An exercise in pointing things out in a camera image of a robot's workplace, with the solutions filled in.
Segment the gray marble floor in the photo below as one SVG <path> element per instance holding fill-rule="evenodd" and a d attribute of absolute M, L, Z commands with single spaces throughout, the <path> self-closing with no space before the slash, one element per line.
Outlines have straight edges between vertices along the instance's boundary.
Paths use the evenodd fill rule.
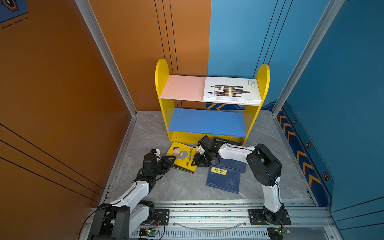
<path fill-rule="evenodd" d="M 301 173 L 286 149 L 284 142 L 268 110 L 261 110 L 247 146 L 263 143 L 281 161 L 280 190 L 282 199 L 308 199 L 306 184 Z M 142 167 L 143 156 L 151 149 L 160 149 L 164 154 L 171 146 L 160 111 L 138 112 L 124 159 L 118 175 L 113 182 L 111 199 L 120 197 L 131 185 L 138 170 Z M 205 185 L 208 168 L 197 168 L 195 174 L 171 169 L 144 200 L 232 200 L 264 199 L 262 185 L 258 183 L 247 166 L 246 173 L 241 174 L 239 194 L 226 192 Z"/>

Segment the blue book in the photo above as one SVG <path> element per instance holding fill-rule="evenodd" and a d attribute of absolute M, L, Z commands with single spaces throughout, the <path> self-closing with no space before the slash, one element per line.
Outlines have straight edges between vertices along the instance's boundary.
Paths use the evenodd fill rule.
<path fill-rule="evenodd" d="M 242 173 L 245 173 L 245 170 L 247 169 L 247 164 L 245 162 L 239 162 L 233 159 L 221 159 L 220 163 L 216 159 L 215 161 L 212 161 L 212 164 L 213 165 L 218 164 L 216 167 L 226 167 L 226 168 L 238 170 Z"/>
<path fill-rule="evenodd" d="M 209 167 L 206 186 L 239 193 L 240 171 L 225 167 Z"/>

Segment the yellow book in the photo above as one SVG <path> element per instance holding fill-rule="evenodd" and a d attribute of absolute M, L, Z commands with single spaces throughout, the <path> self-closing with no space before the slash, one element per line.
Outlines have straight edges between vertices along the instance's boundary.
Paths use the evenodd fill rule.
<path fill-rule="evenodd" d="M 167 152 L 167 156 L 175 156 L 174 165 L 186 169 L 188 172 L 194 173 L 196 166 L 191 166 L 193 157 L 197 153 L 196 148 L 190 147 L 178 142 L 173 142 Z"/>

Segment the dark blue wall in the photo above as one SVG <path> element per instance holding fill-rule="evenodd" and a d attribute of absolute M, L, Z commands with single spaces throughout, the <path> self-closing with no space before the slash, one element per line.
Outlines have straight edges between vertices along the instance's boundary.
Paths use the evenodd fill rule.
<path fill-rule="evenodd" d="M 383 26 L 384 1 L 345 1 L 288 98 L 333 176 L 345 239 L 384 230 Z"/>
<path fill-rule="evenodd" d="M 276 100 L 328 2 L 212 0 L 208 75 L 254 78 L 269 64 L 265 104 Z"/>

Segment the cartoon man illustration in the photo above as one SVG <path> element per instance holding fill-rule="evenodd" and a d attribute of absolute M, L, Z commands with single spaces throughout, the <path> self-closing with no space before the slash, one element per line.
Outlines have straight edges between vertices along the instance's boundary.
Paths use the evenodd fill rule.
<path fill-rule="evenodd" d="M 174 147 L 172 156 L 175 156 L 176 159 L 184 160 L 188 156 L 188 153 L 186 151 L 180 151 L 178 147 Z"/>

